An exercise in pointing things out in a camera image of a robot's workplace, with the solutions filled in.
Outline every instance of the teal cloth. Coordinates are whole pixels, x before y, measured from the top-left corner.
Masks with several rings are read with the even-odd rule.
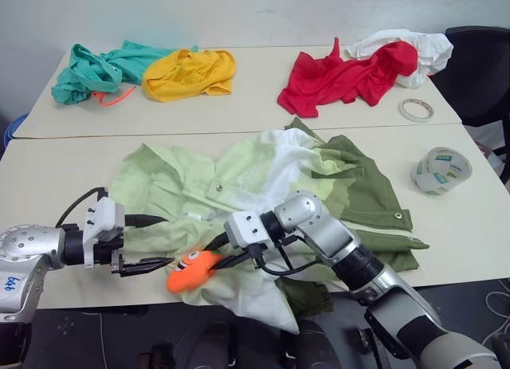
[[[77,104],[91,92],[116,92],[120,82],[140,84],[150,64],[174,51],[124,41],[120,49],[97,56],[76,44],[71,48],[69,66],[58,76],[51,94],[61,104]]]

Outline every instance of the white wall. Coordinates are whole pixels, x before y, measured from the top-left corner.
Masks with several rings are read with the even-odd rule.
[[[510,26],[510,0],[0,0],[0,117],[28,112],[74,43],[328,45],[379,29]]]

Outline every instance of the crumpled clothing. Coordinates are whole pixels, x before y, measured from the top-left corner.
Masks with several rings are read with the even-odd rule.
[[[144,144],[123,161],[109,194],[124,205],[126,214],[157,215],[167,222],[127,227],[124,248],[166,254],[179,261],[224,232],[231,212],[264,213],[290,192],[310,190],[333,216],[345,215],[347,226],[374,252],[384,254],[395,269],[416,269],[411,250],[428,246],[414,238],[409,211],[400,207],[389,180],[375,163],[344,136],[325,143],[299,120],[291,127],[249,135],[217,162],[181,147]],[[370,182],[375,184],[368,190]],[[240,251],[227,245],[221,253]],[[304,243],[288,245],[286,253],[294,266],[316,259]],[[286,269],[276,250],[267,251],[265,259],[271,269]],[[292,278],[331,283],[335,275],[325,265],[313,265]],[[296,303],[287,301],[275,280],[245,261],[218,270],[203,286],[179,296],[187,304],[220,304],[239,316],[298,332],[291,306],[296,308]]]
[[[120,49],[97,56],[76,44],[71,48],[69,66],[51,89],[52,96],[61,104],[77,104],[91,92],[116,92],[121,82],[140,84],[145,69],[173,51],[124,41]]]
[[[344,61],[335,38],[333,50],[325,58],[314,60],[309,54],[300,53],[278,103],[302,118],[318,116],[317,104],[336,100],[349,104],[357,96],[375,106],[399,74],[409,76],[417,67],[418,52],[407,42],[385,45],[364,61]]]
[[[280,277],[275,280],[275,285],[287,298],[296,320],[333,312],[333,300],[324,284]]]
[[[380,30],[360,42],[346,47],[349,57],[364,60],[382,46],[394,41],[405,41],[418,51],[418,68],[410,76],[398,76],[397,84],[419,88],[427,76],[446,67],[452,56],[453,45],[443,33],[415,33],[407,29]]]
[[[143,75],[142,88],[159,102],[202,93],[220,96],[232,92],[235,71],[236,61],[225,50],[181,49],[153,63]]]

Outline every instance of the black office chair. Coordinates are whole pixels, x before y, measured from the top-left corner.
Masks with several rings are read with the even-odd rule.
[[[510,29],[460,26],[446,30],[453,44],[445,70],[431,77],[462,123],[479,127],[502,120],[506,154],[501,173],[510,178]]]

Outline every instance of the white cloth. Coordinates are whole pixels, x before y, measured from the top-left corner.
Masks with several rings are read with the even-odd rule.
[[[382,46],[395,41],[405,41],[418,51],[418,68],[408,77],[398,76],[397,83],[406,88],[419,88],[426,76],[446,67],[452,56],[453,45],[443,33],[415,33],[407,29],[380,30],[360,42],[349,45],[349,57],[363,60]]]

